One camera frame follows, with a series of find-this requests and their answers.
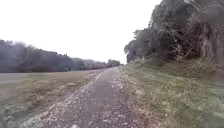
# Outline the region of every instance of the forest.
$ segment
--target forest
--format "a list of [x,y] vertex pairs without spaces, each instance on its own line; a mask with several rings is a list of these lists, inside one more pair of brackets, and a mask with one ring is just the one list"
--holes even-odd
[[155,58],[163,62],[200,59],[223,63],[222,0],[162,0],[148,27],[136,30],[124,48],[127,62]]
[[0,40],[0,72],[65,72],[93,70],[119,66],[109,59],[107,63],[71,58],[57,52],[45,51],[21,42]]

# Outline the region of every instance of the dry grass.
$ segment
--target dry grass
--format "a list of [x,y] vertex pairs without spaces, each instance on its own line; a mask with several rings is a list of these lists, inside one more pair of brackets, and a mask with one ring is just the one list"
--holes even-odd
[[53,102],[62,100],[100,72],[0,74],[3,120],[9,123],[38,113]]
[[224,86],[142,65],[124,66],[122,70],[129,76],[135,108],[149,120],[169,128],[224,127]]

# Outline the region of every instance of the overcast sky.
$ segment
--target overcast sky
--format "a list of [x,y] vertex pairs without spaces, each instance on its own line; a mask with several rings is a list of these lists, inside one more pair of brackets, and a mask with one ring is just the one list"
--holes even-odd
[[0,0],[0,38],[67,53],[126,61],[124,46],[147,27],[161,0]]

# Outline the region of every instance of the white sky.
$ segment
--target white sky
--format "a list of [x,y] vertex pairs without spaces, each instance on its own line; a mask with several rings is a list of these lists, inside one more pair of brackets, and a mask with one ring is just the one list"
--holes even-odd
[[71,57],[126,62],[124,46],[161,0],[0,0],[0,39]]

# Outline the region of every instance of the foliage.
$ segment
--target foliage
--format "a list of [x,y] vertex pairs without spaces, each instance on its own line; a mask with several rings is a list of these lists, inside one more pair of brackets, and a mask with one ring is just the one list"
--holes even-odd
[[70,58],[21,42],[0,40],[0,72],[64,72],[119,66],[118,64]]
[[223,14],[224,10],[218,5],[224,2],[163,0],[155,7],[148,27],[136,30],[134,39],[125,46],[127,62],[151,55],[178,62],[194,58],[221,60],[224,52],[219,48],[223,45],[220,24],[223,22],[220,22],[222,18],[214,20],[213,14]]

